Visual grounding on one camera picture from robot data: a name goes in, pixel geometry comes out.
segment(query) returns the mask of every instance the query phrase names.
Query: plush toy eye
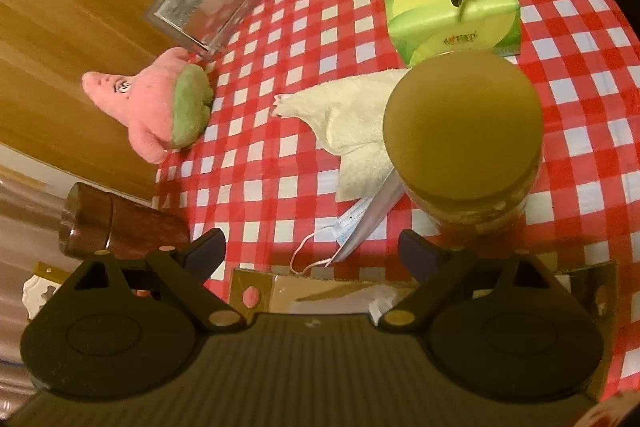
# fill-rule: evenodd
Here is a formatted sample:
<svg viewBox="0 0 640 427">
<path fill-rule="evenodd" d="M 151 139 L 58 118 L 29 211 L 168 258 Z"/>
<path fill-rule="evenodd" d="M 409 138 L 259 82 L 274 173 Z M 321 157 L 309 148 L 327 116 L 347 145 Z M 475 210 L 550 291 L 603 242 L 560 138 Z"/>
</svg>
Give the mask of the plush toy eye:
<svg viewBox="0 0 640 427">
<path fill-rule="evenodd" d="M 127 92 L 131 88 L 130 82 L 123 82 L 118 86 L 118 92 Z"/>
</svg>

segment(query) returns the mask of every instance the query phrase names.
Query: green tissue box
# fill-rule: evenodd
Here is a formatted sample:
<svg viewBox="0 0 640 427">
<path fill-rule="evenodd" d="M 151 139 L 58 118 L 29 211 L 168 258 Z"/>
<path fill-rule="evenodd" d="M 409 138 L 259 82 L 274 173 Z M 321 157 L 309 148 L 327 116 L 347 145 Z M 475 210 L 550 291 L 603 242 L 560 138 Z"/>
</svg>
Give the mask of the green tissue box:
<svg viewBox="0 0 640 427">
<path fill-rule="evenodd" d="M 385 0 L 386 26 L 407 66 L 454 50 L 520 53 L 518 0 Z"/>
</svg>

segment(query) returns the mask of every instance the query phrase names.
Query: table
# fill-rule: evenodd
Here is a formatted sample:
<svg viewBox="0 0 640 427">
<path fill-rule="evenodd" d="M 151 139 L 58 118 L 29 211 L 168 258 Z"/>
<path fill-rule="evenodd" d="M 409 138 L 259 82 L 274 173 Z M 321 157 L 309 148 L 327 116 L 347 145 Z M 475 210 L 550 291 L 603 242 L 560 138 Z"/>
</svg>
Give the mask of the table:
<svg viewBox="0 0 640 427">
<path fill-rule="evenodd" d="M 520 0 L 522 52 L 511 60 L 536 86 L 545 117 L 544 159 L 512 247 L 558 267 L 616 259 L 620 330 L 607 396 L 640 383 L 640 42 L 613 0 Z M 158 171 L 154 203 L 189 221 L 194 237 L 225 232 L 226 262 L 207 287 L 226 298 L 233 267 L 287 271 L 305 235 L 331 224 L 339 159 L 297 119 L 270 115 L 275 94 L 334 78 L 402 67 L 383 0 L 261 0 L 215 60 L 210 124 Z M 402 198 L 344 263 L 314 277 L 408 278 L 399 232 L 437 231 Z M 321 232 L 296 261 L 334 253 Z"/>
</svg>

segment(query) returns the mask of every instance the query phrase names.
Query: jar lid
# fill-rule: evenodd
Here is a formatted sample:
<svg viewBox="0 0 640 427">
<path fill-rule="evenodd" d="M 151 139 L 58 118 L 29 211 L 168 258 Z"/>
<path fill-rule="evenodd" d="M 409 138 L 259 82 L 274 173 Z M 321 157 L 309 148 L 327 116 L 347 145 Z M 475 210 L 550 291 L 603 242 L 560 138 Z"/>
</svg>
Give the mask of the jar lid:
<svg viewBox="0 0 640 427">
<path fill-rule="evenodd" d="M 402 77 L 386 105 L 383 135 L 401 178 L 424 199 L 499 198 L 538 166 L 542 107 L 508 60 L 456 51 Z"/>
</svg>

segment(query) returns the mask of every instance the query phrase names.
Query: mask ear loop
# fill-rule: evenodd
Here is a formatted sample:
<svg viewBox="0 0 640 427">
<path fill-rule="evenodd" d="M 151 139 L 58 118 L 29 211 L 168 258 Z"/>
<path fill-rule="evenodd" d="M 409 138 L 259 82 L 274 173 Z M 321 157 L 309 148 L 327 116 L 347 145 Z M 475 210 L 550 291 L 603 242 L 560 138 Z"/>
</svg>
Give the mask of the mask ear loop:
<svg viewBox="0 0 640 427">
<path fill-rule="evenodd" d="M 327 258 L 327 259 L 321 259 L 320 261 L 316 261 L 315 263 L 311 263 L 309 266 L 306 266 L 302 271 L 297 271 L 297 270 L 294 270 L 294 268 L 293 268 L 293 261 L 295 260 L 296 256 L 298 255 L 298 252 L 300 250 L 302 250 L 302 247 L 305 246 L 305 243 L 309 239 L 314 237 L 316 235 L 316 233 L 322 232 L 322 230 L 328 230 L 328 229 L 332 229 L 332 228 L 333 228 L 333 225 L 330 225 L 328 227 L 322 227 L 321 229 L 317 229 L 315 232 L 310 233 L 309 235 L 307 235 L 302 240 L 302 243 L 300 243 L 300 246 L 295 249 L 295 251 L 293 252 L 293 255 L 291 256 L 291 260 L 289 261 L 289 270 L 291 270 L 292 273 L 294 273 L 296 275 L 304 275 L 307 270 L 309 270 L 310 268 L 313 268 L 314 266 L 321 266 L 322 264 L 324 264 L 325 266 L 328 266 L 329 263 L 331 263 L 331 260 L 333 259 L 333 257 L 330 257 L 330 258 Z"/>
</svg>

